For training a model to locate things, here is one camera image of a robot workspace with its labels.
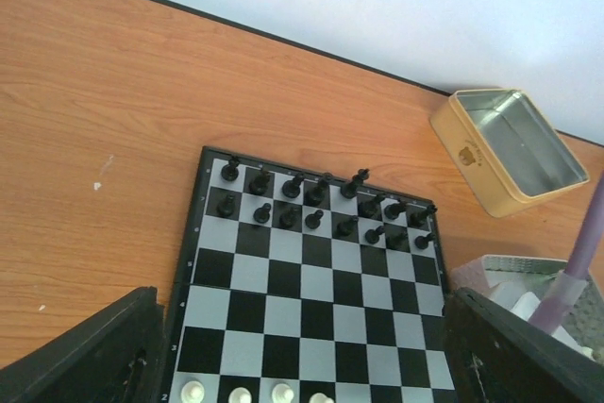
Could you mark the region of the white chess pawn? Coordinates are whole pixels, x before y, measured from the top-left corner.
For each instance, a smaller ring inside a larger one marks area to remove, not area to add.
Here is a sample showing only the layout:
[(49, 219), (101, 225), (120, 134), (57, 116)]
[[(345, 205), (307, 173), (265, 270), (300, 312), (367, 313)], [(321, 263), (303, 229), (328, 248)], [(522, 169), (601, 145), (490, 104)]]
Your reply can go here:
[(309, 403), (334, 403), (334, 399), (324, 393), (315, 393), (310, 397)]

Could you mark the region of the white chess piece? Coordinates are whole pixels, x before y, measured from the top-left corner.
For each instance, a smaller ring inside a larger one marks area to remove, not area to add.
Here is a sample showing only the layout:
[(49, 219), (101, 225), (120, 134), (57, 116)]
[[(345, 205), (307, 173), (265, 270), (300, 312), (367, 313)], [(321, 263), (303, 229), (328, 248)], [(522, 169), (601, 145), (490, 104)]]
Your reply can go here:
[(251, 403), (252, 394), (244, 387), (233, 389), (228, 396), (228, 403)]
[(273, 403), (292, 403), (295, 392), (293, 388), (284, 382), (280, 382), (273, 387), (271, 398)]
[(182, 403), (202, 403), (205, 393), (206, 389), (201, 381), (190, 379), (183, 385), (180, 399)]

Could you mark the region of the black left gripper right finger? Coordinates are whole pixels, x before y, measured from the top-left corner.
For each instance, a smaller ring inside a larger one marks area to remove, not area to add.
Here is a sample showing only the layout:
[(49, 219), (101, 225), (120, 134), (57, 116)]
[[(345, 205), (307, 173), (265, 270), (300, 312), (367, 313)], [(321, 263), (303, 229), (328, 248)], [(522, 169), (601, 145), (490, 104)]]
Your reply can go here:
[(445, 298), (459, 402), (601, 402), (603, 366), (469, 288)]

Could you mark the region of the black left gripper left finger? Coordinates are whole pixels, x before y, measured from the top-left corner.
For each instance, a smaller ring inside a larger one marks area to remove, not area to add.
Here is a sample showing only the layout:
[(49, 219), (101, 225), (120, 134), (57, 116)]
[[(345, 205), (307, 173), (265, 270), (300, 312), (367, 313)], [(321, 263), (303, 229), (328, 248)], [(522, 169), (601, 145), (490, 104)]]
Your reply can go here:
[(1, 369), (3, 402), (150, 402), (160, 384), (163, 306), (139, 287)]

